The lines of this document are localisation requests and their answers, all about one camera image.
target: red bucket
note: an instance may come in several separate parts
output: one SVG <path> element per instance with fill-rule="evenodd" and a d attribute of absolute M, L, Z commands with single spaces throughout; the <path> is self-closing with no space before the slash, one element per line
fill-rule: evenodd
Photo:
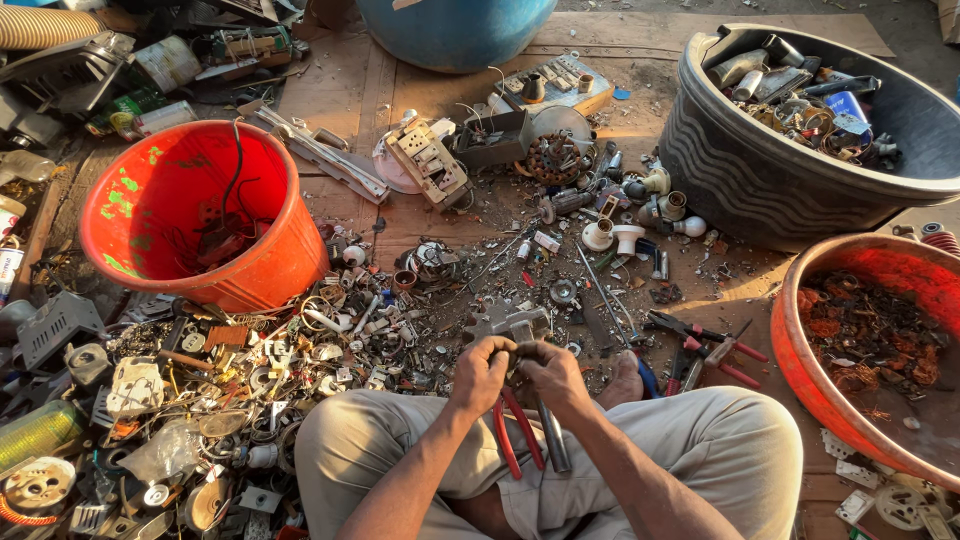
<path fill-rule="evenodd" d="M 297 166 L 263 130 L 237 128 L 243 168 L 227 213 L 242 210 L 239 200 L 253 218 L 274 219 L 250 249 L 202 274 L 183 265 L 190 257 L 183 246 L 197 246 L 195 231 L 219 219 L 237 164 L 232 122 L 202 120 L 137 142 L 90 188 L 80 240 L 94 267 L 129 289 L 180 294 L 227 312 L 281 306 L 320 279 L 330 262 L 300 198 Z M 240 182 L 257 177 L 238 194 Z"/>
<path fill-rule="evenodd" d="M 877 392 L 881 410 L 891 421 L 873 422 L 861 414 L 870 399 L 862 393 L 848 398 L 837 390 L 814 357 L 800 322 L 797 291 L 815 272 L 847 270 L 861 281 L 916 293 L 917 306 L 940 323 L 943 331 L 960 337 L 960 258 L 920 242 L 886 234 L 845 234 L 816 244 L 797 257 L 783 279 L 770 321 L 777 363 L 787 383 L 806 409 L 827 429 L 858 452 L 921 479 L 960 493 L 960 392 L 930 388 L 926 398 L 911 404 L 892 390 Z M 960 380 L 960 362 L 941 354 L 941 378 L 947 385 Z M 922 427 L 909 430 L 902 419 L 916 417 Z"/>

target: blue barrel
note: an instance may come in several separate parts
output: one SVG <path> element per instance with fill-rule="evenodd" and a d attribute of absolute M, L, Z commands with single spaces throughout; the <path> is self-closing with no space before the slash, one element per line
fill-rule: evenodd
<path fill-rule="evenodd" d="M 357 0 L 371 36 L 395 57 L 443 73 L 476 73 L 520 54 L 557 0 Z"/>

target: black plastic tub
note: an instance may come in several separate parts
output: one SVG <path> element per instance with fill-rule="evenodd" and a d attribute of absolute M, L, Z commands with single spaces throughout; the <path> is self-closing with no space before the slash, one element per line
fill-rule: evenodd
<path fill-rule="evenodd" d="M 760 47 L 771 33 L 824 67 L 874 75 L 863 98 L 876 135 L 903 156 L 890 173 L 806 148 L 738 109 L 705 70 Z M 870 231 L 904 207 L 960 198 L 960 109 L 930 86 L 866 53 L 820 37 L 755 24 L 697 34 L 679 65 L 680 90 L 660 135 L 660 159 L 687 205 L 719 230 L 755 245 L 800 252 L 824 238 Z"/>

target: man's left hand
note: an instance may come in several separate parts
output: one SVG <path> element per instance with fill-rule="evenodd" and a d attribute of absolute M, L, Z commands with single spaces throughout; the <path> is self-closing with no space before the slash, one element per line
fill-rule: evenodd
<path fill-rule="evenodd" d="M 510 351 L 516 343 L 500 336 L 484 337 L 457 358 L 450 405 L 472 422 L 493 407 L 500 395 Z"/>

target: beige trousers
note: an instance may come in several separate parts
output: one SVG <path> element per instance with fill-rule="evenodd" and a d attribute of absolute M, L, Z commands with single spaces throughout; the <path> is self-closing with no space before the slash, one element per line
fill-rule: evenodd
<path fill-rule="evenodd" d="M 310 537 L 333 538 L 368 491 L 396 465 L 443 408 L 443 398 L 350 390 L 323 400 L 297 437 L 297 479 Z M 732 386 L 618 405 L 605 416 L 651 459 L 713 504 L 748 539 L 786 539 L 800 495 L 803 451 L 776 401 Z M 469 431 L 423 519 L 421 539 L 485 538 L 441 499 L 468 499 L 494 483 L 511 527 L 526 540 L 562 540 L 584 516 L 581 539 L 635 538 L 610 488 L 568 431 L 572 471 L 539 471 L 516 421 L 507 429 L 523 472 L 510 475 L 491 414 Z M 542 432 L 540 447 L 547 456 Z M 366 519 L 379 519 L 369 516 Z"/>

